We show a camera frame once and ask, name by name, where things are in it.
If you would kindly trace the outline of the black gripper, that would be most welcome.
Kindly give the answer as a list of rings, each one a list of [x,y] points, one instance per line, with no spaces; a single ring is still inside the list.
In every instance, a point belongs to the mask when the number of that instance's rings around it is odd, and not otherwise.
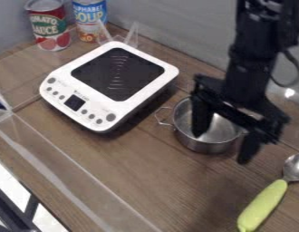
[[[190,94],[192,134],[198,138],[209,130],[214,113],[242,127],[237,162],[245,165],[262,142],[277,142],[291,117],[266,98],[266,86],[277,58],[228,63],[225,79],[196,73]]]

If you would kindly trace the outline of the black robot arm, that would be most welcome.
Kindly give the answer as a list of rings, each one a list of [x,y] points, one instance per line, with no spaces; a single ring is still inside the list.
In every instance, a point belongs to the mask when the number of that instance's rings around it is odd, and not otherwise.
[[[220,115],[248,134],[237,162],[248,163],[261,146],[277,143],[291,117],[266,98],[266,86],[275,81],[273,69],[283,54],[299,73],[299,62],[289,49],[299,44],[299,0],[237,0],[236,37],[228,48],[225,78],[194,75],[192,134],[209,130]]]

